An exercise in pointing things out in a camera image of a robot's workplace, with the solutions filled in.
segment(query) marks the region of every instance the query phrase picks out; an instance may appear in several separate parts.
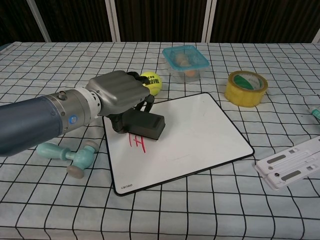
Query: yellow tape roll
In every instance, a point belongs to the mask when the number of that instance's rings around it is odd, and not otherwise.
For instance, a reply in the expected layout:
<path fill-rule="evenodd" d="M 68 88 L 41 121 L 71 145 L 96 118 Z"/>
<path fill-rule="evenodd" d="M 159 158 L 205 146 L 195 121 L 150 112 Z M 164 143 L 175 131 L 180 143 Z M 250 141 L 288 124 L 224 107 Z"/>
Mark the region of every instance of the yellow tape roll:
<path fill-rule="evenodd" d="M 241 107 L 257 106 L 268 88 L 262 76 L 251 71 L 235 71 L 228 77 L 224 96 Z"/>

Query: white board black frame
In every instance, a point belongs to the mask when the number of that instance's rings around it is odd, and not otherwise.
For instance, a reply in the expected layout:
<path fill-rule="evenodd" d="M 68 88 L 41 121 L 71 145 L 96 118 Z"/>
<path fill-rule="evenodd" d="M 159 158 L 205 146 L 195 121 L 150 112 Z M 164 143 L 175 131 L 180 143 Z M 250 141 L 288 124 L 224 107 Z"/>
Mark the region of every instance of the white board black frame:
<path fill-rule="evenodd" d="M 223 162 L 223 163 L 220 163 L 220 164 L 217 164 L 217 165 L 213 165 L 213 166 L 210 166 L 210 167 L 206 167 L 206 168 L 203 168 L 203 169 L 200 169 L 200 170 L 197 170 L 197 171 L 193 171 L 193 172 L 190 172 L 188 174 L 184 174 L 184 175 L 181 175 L 181 176 L 177 176 L 177 177 L 174 177 L 174 178 L 170 178 L 168 180 L 165 180 L 165 181 L 161 181 L 161 182 L 158 182 L 158 183 L 155 183 L 155 184 L 151 184 L 151 185 L 148 185 L 148 186 L 145 186 L 145 187 L 141 187 L 141 188 L 138 188 L 138 189 L 134 189 L 132 191 L 128 191 L 128 192 L 125 192 L 125 193 L 118 193 L 117 192 L 117 188 L 116 188 L 116 183 L 115 183 L 115 178 L 114 178 L 114 173 L 113 173 L 113 167 L 112 167 L 112 162 L 111 162 L 111 157 L 110 157 L 110 149 L 109 149 L 109 144 L 108 144 L 108 137 L 107 137 L 107 132 L 106 132 L 106 126 L 105 126 L 105 119 L 106 118 L 105 116 L 103 117 L 103 120 L 102 120 L 102 123 L 103 123 L 103 130 L 104 130 L 104 135 L 105 135 L 105 141 L 106 141 L 106 149 L 107 149 L 107 152 L 108 152 L 108 161 L 109 161 L 109 166 L 110 166 L 110 171 L 111 171 L 111 178 L 112 178 L 112 182 L 113 182 L 113 190 L 114 190 L 114 193 L 117 195 L 117 196 L 126 196 L 126 195 L 129 195 L 129 194 L 133 194 L 133 193 L 136 193 L 136 192 L 139 192 L 139 191 L 143 191 L 143 190 L 146 190 L 146 189 L 149 189 L 149 188 L 153 188 L 155 186 L 159 186 L 161 184 L 165 184 L 165 183 L 169 183 L 169 182 L 172 182 L 172 181 L 175 181 L 175 180 L 178 180 L 178 179 L 181 179 L 181 178 L 184 178 L 184 177 L 188 177 L 188 176 L 191 176 L 191 175 L 194 175 L 194 174 L 197 174 L 197 173 L 201 173 L 201 172 L 204 172 L 204 171 L 207 171 L 207 170 L 210 170 L 210 169 L 214 169 L 214 168 L 217 168 L 217 167 L 220 167 L 220 166 L 223 166 L 223 165 L 226 165 L 226 164 L 229 164 L 229 163 L 232 163 L 232 162 L 235 162 L 235 161 L 238 161 L 238 160 L 241 160 L 241 159 L 245 159 L 245 158 L 248 158 L 250 156 L 253 156 L 255 154 L 255 150 L 254 148 L 251 146 L 251 144 L 247 141 L 247 139 L 243 136 L 243 134 L 239 131 L 239 129 L 237 128 L 237 126 L 231 121 L 231 119 L 228 117 L 228 115 L 223 111 L 223 109 L 219 106 L 219 104 L 217 103 L 217 101 L 207 92 L 203 92 L 203 93 L 198 93 L 198 94 L 194 94 L 194 95 L 189 95 L 189 96 L 183 96 L 183 97 L 179 97 L 179 98 L 174 98 L 174 99 L 170 99 L 170 100 L 165 100 L 165 101 L 161 101 L 161 102 L 157 102 L 155 103 L 156 104 L 160 104 L 160 103 L 164 103 L 164 102 L 169 102 L 169 101 L 174 101 L 174 100 L 178 100 L 178 99 L 184 99 L 184 98 L 190 98 L 190 97 L 193 97 L 193 96 L 197 96 L 197 95 L 209 95 L 211 97 L 211 99 L 214 101 L 214 103 L 220 108 L 220 110 L 223 112 L 223 114 L 227 117 L 227 119 L 230 121 L 230 123 L 234 126 L 234 128 L 238 131 L 238 133 L 242 136 L 242 138 L 244 139 L 244 141 L 249 145 L 249 147 L 251 148 L 252 150 L 252 153 L 250 154 L 247 154 L 245 156 L 241 156 L 241 157 L 238 157 L 238 158 L 235 158 L 235 159 L 232 159 L 230 161 L 226 161 L 226 162 Z"/>

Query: white plastic object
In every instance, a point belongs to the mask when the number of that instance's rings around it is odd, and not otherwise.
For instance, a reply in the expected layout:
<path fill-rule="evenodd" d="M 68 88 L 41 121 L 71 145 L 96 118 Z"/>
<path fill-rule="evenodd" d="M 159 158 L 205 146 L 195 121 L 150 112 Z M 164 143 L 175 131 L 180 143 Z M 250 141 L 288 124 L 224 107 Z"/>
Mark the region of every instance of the white plastic object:
<path fill-rule="evenodd" d="M 84 87 L 75 88 L 79 93 L 81 93 L 85 99 L 88 101 L 90 108 L 91 120 L 96 119 L 101 110 L 101 102 L 99 97 L 95 92 L 89 91 Z"/>
<path fill-rule="evenodd" d="M 254 168 L 273 190 L 303 179 L 320 170 L 320 136 L 262 159 Z"/>

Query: clear plastic container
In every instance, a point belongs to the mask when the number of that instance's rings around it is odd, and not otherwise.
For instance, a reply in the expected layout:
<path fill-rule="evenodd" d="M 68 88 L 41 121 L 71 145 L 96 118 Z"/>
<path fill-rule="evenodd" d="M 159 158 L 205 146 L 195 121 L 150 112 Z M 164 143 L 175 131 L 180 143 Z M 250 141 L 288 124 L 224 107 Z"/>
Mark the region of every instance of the clear plastic container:
<path fill-rule="evenodd" d="M 169 65 L 171 76 L 179 82 L 199 80 L 200 71 L 209 66 L 205 56 L 192 45 L 167 47 L 162 54 Z"/>

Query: white tablecloth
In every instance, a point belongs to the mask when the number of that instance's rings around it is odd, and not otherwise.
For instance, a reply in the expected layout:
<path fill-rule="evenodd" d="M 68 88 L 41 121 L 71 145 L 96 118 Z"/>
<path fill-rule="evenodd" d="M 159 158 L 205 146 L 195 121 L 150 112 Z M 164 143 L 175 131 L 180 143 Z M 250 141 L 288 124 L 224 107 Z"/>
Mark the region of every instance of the white tablecloth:
<path fill-rule="evenodd" d="M 198 82 L 178 83 L 166 69 L 162 49 L 183 43 L 15 42 L 1 52 L 0 105 L 84 87 L 114 70 L 153 71 L 163 80 L 157 102 L 209 92 L 255 155 L 119 197 L 98 118 L 53 139 L 73 151 L 87 139 L 100 145 L 83 179 L 67 175 L 70 161 L 44 159 L 34 149 L 0 158 L 0 239 L 320 239 L 320 174 L 273 191 L 253 168 L 256 160 L 320 135 L 308 112 L 320 105 L 320 45 L 185 44 L 211 63 Z M 268 80 L 257 107 L 225 99 L 228 74 L 238 70 Z"/>

